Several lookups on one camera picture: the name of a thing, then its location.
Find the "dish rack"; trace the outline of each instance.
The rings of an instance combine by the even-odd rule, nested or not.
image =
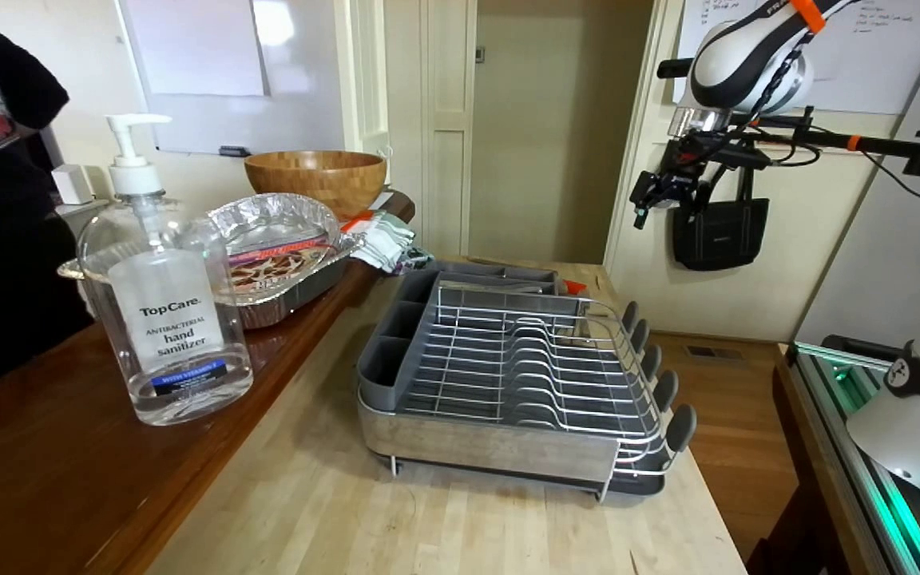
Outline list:
[[[553,271],[441,266],[403,274],[357,363],[360,433],[398,458],[651,494],[697,429],[672,412],[638,305],[558,293]]]

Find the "wooden bowl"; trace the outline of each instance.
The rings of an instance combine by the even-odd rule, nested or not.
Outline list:
[[[295,191],[332,207],[353,221],[371,207],[386,180],[386,160],[353,151],[283,151],[245,160],[245,179],[256,191]]]

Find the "hand sanitizer bottle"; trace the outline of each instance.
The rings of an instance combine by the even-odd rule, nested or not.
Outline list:
[[[254,387],[254,367],[225,295],[225,237],[207,217],[165,200],[157,168],[135,152],[131,123],[160,120],[168,119],[109,119],[116,200],[84,229],[79,269],[138,418],[179,425],[237,402]]]

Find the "wooden floor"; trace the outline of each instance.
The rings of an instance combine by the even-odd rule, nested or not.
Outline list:
[[[682,376],[678,402],[701,416],[691,450],[749,559],[795,489],[774,404],[781,347],[697,335],[656,335],[656,342]]]

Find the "doorway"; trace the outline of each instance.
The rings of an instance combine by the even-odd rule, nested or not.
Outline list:
[[[479,0],[471,256],[601,261],[651,0]]]

